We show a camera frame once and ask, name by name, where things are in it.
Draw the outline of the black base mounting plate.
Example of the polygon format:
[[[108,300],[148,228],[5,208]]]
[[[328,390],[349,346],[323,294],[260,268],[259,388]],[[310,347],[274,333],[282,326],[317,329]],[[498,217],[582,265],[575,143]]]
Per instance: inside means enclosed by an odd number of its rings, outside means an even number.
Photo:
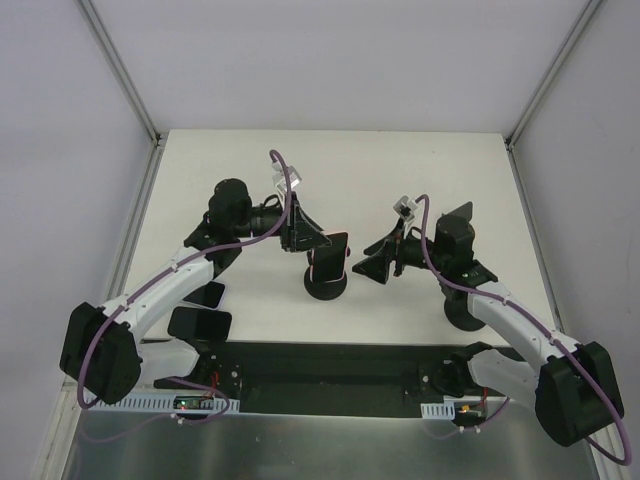
[[[216,386],[243,413],[418,418],[443,394],[434,374],[461,345],[205,344],[185,380]]]

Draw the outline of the black round base phone stand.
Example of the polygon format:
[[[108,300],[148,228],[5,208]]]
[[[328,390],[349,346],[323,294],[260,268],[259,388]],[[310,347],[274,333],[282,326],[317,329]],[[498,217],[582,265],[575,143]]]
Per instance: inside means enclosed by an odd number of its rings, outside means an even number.
[[[483,329],[486,324],[475,318],[468,308],[468,296],[463,295],[452,300],[444,301],[444,313],[447,320],[457,329],[466,332],[475,332]]]

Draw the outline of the wooden base wedge phone stand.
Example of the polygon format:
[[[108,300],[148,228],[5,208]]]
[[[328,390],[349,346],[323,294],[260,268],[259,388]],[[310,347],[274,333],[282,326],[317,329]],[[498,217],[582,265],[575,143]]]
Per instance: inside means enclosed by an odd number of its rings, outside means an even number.
[[[448,215],[457,216],[463,218],[467,222],[470,222],[473,218],[473,202],[468,201],[461,206],[448,212]]]

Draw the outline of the black phone lilac case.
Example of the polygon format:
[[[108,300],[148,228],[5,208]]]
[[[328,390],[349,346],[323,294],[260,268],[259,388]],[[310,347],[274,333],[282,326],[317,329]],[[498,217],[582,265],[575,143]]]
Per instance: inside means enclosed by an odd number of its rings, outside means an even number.
[[[206,309],[216,310],[222,303],[225,291],[226,286],[224,284],[211,281],[188,294],[183,298],[183,302]]]

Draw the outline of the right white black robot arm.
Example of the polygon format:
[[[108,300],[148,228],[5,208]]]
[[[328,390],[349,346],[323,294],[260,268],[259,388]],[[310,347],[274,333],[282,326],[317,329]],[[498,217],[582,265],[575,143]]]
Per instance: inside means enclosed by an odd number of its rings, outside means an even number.
[[[364,251],[353,271],[379,284],[407,267],[431,270],[444,294],[444,312],[456,328],[495,331],[518,354],[476,342],[455,351],[431,377],[433,389],[455,398],[494,390],[532,409],[561,446],[620,425],[624,406],[608,351],[542,324],[474,257],[472,205],[442,215],[434,239],[400,218],[391,233]]]

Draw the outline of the right aluminium frame post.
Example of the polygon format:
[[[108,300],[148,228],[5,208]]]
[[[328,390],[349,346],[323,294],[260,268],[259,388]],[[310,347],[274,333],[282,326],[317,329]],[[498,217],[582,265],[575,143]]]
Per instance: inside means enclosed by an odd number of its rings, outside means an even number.
[[[545,98],[551,92],[554,82],[563,71],[563,68],[569,61],[574,50],[577,48],[587,30],[590,28],[592,22],[605,5],[605,0],[588,0],[579,10],[578,15],[560,42],[559,47],[544,70],[541,78],[537,82],[514,126],[505,136],[504,143],[508,152],[511,152],[514,149],[524,134],[534,115],[542,106]]]

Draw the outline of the aluminium frame post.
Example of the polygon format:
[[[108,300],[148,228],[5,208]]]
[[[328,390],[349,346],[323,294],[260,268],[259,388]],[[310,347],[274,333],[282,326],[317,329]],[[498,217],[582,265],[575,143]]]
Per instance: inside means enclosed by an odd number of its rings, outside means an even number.
[[[524,134],[534,115],[542,106],[545,98],[551,92],[554,82],[563,71],[563,68],[569,61],[574,50],[577,48],[587,30],[590,28],[592,22],[605,5],[605,0],[588,0],[579,10],[578,15],[560,42],[559,47],[544,70],[541,78],[537,82],[514,126],[505,136],[504,143],[508,152],[511,152],[514,149]]]
[[[100,49],[117,85],[129,104],[136,120],[154,147],[163,147],[164,136],[140,95],[140,92],[113,41],[107,26],[95,3],[91,0],[77,0],[75,5],[86,22],[98,48]]]

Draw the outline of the black phone dark case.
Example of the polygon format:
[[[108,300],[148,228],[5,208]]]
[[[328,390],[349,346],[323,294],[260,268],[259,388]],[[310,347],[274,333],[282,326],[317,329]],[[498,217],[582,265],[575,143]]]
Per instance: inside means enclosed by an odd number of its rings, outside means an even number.
[[[219,310],[177,307],[171,314],[168,334],[181,340],[225,342],[232,314]]]

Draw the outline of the black phone pink case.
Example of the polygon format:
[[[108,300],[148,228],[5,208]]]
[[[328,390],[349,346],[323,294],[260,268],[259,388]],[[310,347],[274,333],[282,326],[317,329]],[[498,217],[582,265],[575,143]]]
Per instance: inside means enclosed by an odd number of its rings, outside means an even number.
[[[332,283],[345,278],[346,259],[350,254],[349,234],[336,232],[328,238],[328,245],[312,249],[307,255],[307,277],[312,283]]]

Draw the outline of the black clamp phone stand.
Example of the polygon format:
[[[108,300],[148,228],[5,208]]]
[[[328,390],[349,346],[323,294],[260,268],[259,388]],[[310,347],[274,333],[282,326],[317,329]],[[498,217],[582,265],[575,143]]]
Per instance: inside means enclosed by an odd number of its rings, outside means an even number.
[[[347,274],[344,273],[342,278],[328,282],[313,282],[311,280],[311,270],[313,263],[314,251],[306,253],[308,267],[305,270],[303,284],[307,293],[316,300],[331,301],[341,296],[347,288]]]

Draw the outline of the left aluminium frame post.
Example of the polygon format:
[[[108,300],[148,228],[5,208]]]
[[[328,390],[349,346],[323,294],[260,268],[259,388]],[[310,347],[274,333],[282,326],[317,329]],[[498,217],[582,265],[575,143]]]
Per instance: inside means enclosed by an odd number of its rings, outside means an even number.
[[[154,147],[163,147],[164,136],[140,95],[140,92],[113,41],[107,26],[95,3],[91,0],[77,0],[75,5],[86,22],[98,48],[100,49],[117,85],[129,104],[136,120]]]

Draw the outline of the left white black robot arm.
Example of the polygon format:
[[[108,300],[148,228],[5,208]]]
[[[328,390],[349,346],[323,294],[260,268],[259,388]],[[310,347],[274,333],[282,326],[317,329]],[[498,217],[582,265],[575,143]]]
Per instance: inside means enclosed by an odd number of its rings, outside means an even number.
[[[141,342],[165,314],[227,270],[243,248],[270,237],[279,238],[286,252],[330,245],[300,206],[299,182],[276,176],[273,206],[253,205],[239,179],[219,182],[202,220],[164,266],[131,293],[100,306],[83,302],[72,311],[60,368],[77,381],[82,408],[115,404],[142,381],[176,376],[191,389],[209,382],[210,363],[185,341]]]

